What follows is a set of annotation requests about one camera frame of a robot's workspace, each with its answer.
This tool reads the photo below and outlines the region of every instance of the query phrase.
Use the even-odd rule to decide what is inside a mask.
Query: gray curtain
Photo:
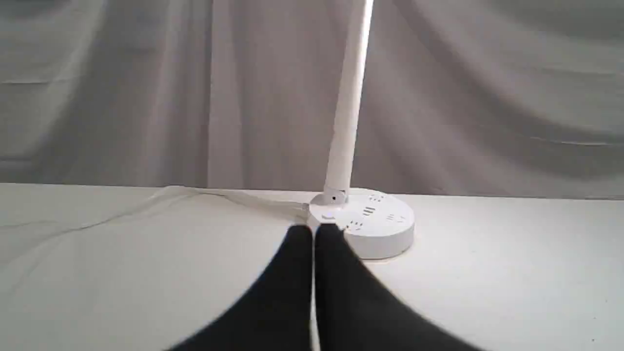
[[[320,190],[354,0],[0,5],[0,180]],[[377,0],[353,184],[624,198],[624,2]]]

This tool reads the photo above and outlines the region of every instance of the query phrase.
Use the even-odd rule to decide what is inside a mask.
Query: table surface
[[[292,223],[199,195],[50,237],[157,190],[0,184],[1,350],[173,345],[244,293]],[[367,266],[414,310],[487,350],[624,349],[624,202],[397,196],[414,245]]]

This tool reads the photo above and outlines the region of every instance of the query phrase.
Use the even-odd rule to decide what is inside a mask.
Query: desk lamp
[[[334,223],[361,259],[386,259],[414,241],[414,212],[383,192],[351,188],[351,171],[373,0],[353,0],[323,193],[310,202],[308,225]]]

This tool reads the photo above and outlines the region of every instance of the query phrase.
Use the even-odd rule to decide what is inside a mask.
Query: lamp base
[[[353,188],[349,200],[326,205],[323,194],[310,202],[308,225],[334,223],[361,259],[386,259],[414,242],[414,211],[405,202],[383,192]]]

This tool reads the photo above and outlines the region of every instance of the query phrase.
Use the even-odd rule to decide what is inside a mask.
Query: white desk lamp
[[[362,259],[399,255],[414,241],[414,212],[375,190],[351,188],[353,154],[373,0],[353,0],[323,193],[310,202],[308,225],[335,223]]]

